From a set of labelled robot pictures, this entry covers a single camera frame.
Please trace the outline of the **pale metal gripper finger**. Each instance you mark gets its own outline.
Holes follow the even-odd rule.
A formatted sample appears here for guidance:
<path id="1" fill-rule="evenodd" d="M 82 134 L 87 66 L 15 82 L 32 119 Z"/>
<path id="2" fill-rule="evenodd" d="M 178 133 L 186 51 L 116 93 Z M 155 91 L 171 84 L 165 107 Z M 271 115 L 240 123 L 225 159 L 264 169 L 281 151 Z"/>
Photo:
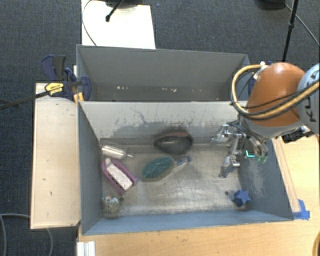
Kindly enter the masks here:
<path id="1" fill-rule="evenodd" d="M 228 155 L 224 159 L 220 167 L 219 177 L 226 178 L 229 173 L 232 173 L 235 169 L 240 168 L 240 166 L 241 166 L 240 161 L 237 159 L 236 155 L 234 154 Z"/>
<path id="2" fill-rule="evenodd" d="M 235 140 L 237 129 L 229 124 L 223 124 L 210 139 L 212 145 L 231 146 Z"/>

